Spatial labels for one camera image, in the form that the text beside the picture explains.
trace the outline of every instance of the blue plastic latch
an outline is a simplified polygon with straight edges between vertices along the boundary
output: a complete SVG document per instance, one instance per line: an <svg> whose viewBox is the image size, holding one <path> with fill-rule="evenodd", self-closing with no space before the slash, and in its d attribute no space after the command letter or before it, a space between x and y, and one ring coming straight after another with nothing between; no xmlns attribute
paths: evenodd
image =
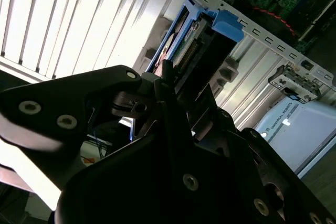
<svg viewBox="0 0 336 224"><path fill-rule="evenodd" d="M213 17L216 16L212 25L213 30L235 42L240 42L244 38L243 25L238 22L236 15L228 10L209 11L208 14Z"/></svg>

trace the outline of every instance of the red cable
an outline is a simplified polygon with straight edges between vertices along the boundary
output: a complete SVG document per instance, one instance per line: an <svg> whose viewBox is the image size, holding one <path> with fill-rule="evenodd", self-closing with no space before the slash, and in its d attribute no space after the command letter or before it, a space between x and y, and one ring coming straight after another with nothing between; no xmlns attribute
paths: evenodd
<svg viewBox="0 0 336 224"><path fill-rule="evenodd" d="M259 7L253 7L253 9L254 10L259 10L262 13L267 13L268 15L271 15L274 18L281 20L281 22L283 22L289 28L289 30L291 31L293 37L296 37L295 31L292 29L292 27L285 20L283 20L280 16L277 16L274 13L270 13L269 11L267 11L265 9L261 9Z"/></svg>

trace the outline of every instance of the metal bracket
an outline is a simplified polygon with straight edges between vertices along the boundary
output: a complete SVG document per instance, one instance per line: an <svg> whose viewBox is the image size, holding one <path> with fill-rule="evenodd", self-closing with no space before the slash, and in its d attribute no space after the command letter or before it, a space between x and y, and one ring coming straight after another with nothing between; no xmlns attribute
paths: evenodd
<svg viewBox="0 0 336 224"><path fill-rule="evenodd" d="M222 0L194 0L200 3L202 6L207 7L212 10L228 10L232 14L238 16L238 21L243 25L244 33L252 36L259 42L263 43L267 47L269 47L275 53L281 55L288 61L299 65L303 60L309 60L303 54L299 53L288 44L256 24L254 21L246 17L244 14L227 4ZM315 66L311 70L305 70L305 73L308 73L314 76L316 79L320 80L334 91L336 91L336 87L332 84L332 80L334 78L333 74L323 69L321 66L315 64Z"/></svg>

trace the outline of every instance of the metal panel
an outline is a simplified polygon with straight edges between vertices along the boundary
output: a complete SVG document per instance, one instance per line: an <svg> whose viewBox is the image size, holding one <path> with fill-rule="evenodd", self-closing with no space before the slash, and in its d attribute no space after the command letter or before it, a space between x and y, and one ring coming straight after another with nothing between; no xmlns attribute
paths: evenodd
<svg viewBox="0 0 336 224"><path fill-rule="evenodd" d="M0 4L0 68L36 82L119 64L132 67L157 18L174 19L181 0Z"/></svg>
<svg viewBox="0 0 336 224"><path fill-rule="evenodd" d="M268 78L289 61L249 35L245 35L230 56L239 61L239 74L232 83L224 85L216 102L231 114L238 129L254 127L282 96L268 84ZM321 93L320 102L336 106L334 90L323 85Z"/></svg>

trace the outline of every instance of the screw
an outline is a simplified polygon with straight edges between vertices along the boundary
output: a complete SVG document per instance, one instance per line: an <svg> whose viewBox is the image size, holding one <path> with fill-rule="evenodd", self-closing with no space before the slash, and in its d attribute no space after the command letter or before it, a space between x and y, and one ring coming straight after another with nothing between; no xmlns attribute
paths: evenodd
<svg viewBox="0 0 336 224"><path fill-rule="evenodd" d="M183 183L190 191L196 191L198 189L198 181L191 174L183 175Z"/></svg>
<svg viewBox="0 0 336 224"><path fill-rule="evenodd" d="M259 211L259 213L261 213L264 216L268 216L269 214L268 207L261 199L258 199L258 198L254 199L253 203L255 207L257 208L257 210Z"/></svg>
<svg viewBox="0 0 336 224"><path fill-rule="evenodd" d="M27 115L35 115L41 111L41 105L34 101L24 101L19 104L19 110Z"/></svg>
<svg viewBox="0 0 336 224"><path fill-rule="evenodd" d="M254 130L251 130L251 135L254 137L259 137L259 134Z"/></svg>
<svg viewBox="0 0 336 224"><path fill-rule="evenodd" d="M315 224L322 224L321 220L319 219L319 217L317 217L316 214L314 214L313 212L309 213L310 219L315 223Z"/></svg>
<svg viewBox="0 0 336 224"><path fill-rule="evenodd" d="M132 72L127 72L128 77L131 77L132 79L136 78L136 75L133 74Z"/></svg>
<svg viewBox="0 0 336 224"><path fill-rule="evenodd" d="M329 219L329 218L327 218L327 219L325 219L326 220L326 223L327 224L334 224L334 222L331 220L331 219Z"/></svg>
<svg viewBox="0 0 336 224"><path fill-rule="evenodd" d="M77 120L72 115L60 115L57 125L66 130L72 130L77 126Z"/></svg>

